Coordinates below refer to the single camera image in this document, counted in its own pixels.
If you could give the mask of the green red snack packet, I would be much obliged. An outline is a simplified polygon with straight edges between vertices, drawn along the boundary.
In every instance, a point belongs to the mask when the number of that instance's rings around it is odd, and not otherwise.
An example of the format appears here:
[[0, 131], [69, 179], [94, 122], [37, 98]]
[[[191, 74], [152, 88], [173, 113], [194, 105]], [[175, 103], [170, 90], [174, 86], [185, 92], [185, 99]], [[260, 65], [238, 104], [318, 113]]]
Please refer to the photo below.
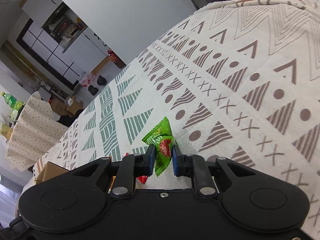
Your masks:
[[147, 145], [156, 147], [155, 174], [159, 177], [169, 166], [175, 138], [172, 134], [169, 119], [165, 116], [143, 139]]

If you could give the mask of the red white snack packet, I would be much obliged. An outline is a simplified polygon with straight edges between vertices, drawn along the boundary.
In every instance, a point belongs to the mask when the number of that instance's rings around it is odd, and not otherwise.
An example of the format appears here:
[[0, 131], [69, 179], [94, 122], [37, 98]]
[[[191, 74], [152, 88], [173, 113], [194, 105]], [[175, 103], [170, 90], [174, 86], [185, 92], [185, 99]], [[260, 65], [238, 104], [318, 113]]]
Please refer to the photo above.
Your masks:
[[148, 179], [148, 176], [140, 176], [136, 179], [137, 184], [144, 185]]

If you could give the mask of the brown cardboard box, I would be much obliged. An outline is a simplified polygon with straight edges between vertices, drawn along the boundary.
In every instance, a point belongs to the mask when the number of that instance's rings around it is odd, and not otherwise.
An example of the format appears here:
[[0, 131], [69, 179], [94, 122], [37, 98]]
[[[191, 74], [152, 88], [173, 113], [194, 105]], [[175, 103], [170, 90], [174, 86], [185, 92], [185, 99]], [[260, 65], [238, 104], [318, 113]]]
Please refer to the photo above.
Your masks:
[[35, 178], [35, 184], [40, 184], [44, 181], [50, 180], [52, 178], [55, 178], [59, 175], [62, 175], [64, 173], [68, 172], [67, 169], [56, 165], [52, 162], [46, 163], [43, 170], [40, 172], [40, 174]]

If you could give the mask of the small floor cardboard box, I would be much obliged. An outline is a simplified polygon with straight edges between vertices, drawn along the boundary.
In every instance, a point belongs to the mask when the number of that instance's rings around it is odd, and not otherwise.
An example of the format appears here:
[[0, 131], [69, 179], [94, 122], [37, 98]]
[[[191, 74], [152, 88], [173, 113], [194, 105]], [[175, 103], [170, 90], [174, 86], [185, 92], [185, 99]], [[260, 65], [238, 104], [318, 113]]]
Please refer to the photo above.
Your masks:
[[75, 115], [78, 110], [83, 109], [83, 102], [78, 99], [76, 96], [72, 96], [68, 101], [67, 101], [67, 108], [66, 111], [69, 113]]

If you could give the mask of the black shoe left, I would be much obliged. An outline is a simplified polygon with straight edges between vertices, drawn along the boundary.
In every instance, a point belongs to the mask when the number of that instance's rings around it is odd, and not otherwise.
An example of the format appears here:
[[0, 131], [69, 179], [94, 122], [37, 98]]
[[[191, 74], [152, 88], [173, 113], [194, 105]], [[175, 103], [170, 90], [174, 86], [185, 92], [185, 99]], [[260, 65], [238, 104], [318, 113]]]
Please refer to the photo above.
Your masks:
[[95, 96], [99, 92], [99, 89], [97, 87], [94, 87], [93, 85], [90, 85], [88, 87], [88, 91], [92, 96]]

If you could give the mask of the black shoe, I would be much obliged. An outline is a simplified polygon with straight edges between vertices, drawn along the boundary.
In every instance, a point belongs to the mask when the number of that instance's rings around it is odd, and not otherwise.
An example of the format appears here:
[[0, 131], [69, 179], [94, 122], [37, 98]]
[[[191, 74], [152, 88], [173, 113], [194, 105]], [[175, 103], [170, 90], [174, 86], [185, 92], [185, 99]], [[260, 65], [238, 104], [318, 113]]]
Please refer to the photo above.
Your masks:
[[105, 85], [107, 85], [107, 80], [103, 76], [99, 75], [99, 77], [97, 79], [97, 84], [99, 86], [105, 86]]
[[88, 91], [92, 96], [95, 96], [99, 92], [99, 89], [97, 87], [94, 87], [93, 85], [90, 85], [88, 87]]

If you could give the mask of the black shoe right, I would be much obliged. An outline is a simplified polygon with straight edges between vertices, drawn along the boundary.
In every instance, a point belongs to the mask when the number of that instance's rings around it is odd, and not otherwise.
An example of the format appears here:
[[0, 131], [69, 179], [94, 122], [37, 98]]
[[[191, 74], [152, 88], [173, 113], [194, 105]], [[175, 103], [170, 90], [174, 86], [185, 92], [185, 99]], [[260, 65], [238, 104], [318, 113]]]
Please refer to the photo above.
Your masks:
[[99, 77], [97, 79], [97, 84], [99, 86], [105, 86], [105, 85], [107, 85], [107, 80], [103, 76], [99, 75]]

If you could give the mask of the patterned bed cover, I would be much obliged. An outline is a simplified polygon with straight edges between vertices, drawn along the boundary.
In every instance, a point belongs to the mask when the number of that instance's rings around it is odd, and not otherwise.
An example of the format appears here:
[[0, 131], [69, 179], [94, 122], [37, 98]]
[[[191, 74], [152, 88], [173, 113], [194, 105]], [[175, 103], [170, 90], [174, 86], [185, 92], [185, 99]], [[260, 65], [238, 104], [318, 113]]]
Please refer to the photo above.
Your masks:
[[319, 239], [319, 5], [214, 2], [125, 67], [34, 166], [72, 170], [143, 154], [163, 118], [184, 154], [224, 156], [287, 181], [310, 200]]

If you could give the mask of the red white plastic bag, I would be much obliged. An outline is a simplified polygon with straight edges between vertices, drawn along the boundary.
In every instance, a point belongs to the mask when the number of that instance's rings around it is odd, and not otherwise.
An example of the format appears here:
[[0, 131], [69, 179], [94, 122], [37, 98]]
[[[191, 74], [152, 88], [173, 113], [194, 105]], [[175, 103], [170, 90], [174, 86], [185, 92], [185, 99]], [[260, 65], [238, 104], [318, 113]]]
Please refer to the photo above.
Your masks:
[[92, 73], [83, 72], [82, 75], [78, 78], [78, 82], [82, 87], [90, 86], [95, 80], [95, 75]]

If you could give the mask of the dotted cream tablecloth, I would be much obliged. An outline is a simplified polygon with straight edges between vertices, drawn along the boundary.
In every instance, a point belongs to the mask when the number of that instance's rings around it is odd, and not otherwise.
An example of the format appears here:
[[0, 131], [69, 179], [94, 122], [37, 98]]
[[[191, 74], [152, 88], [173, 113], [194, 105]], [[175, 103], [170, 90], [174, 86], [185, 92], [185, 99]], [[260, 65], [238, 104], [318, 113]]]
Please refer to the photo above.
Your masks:
[[6, 161], [11, 168], [23, 172], [51, 149], [67, 129], [54, 119], [50, 104], [41, 99], [39, 92], [34, 92], [13, 128]]

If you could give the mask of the red oil bottle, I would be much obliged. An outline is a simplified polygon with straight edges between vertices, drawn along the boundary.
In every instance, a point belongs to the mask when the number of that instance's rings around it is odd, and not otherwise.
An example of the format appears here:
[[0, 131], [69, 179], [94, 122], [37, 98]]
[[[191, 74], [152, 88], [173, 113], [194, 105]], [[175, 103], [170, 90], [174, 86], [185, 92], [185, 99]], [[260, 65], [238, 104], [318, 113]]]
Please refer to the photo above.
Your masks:
[[117, 54], [109, 49], [107, 51], [108, 58], [120, 69], [126, 67], [126, 64], [117, 56]]

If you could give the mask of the yellow drink bottle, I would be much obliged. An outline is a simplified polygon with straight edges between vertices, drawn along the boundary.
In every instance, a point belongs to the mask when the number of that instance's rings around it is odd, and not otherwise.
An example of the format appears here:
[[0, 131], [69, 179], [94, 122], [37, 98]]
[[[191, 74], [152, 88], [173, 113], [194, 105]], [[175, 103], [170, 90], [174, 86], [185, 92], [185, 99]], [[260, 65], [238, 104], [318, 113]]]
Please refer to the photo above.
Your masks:
[[0, 134], [5, 137], [7, 140], [11, 138], [13, 129], [9, 127], [4, 122], [0, 121]]

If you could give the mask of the green soda bottle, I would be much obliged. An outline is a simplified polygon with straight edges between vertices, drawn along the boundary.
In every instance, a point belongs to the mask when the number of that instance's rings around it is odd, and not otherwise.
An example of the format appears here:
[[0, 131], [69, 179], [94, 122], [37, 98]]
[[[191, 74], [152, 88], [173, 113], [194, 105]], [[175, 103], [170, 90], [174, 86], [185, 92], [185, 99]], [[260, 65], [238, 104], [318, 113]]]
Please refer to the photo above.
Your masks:
[[5, 103], [13, 110], [20, 110], [24, 106], [24, 102], [17, 100], [13, 95], [1, 92]]

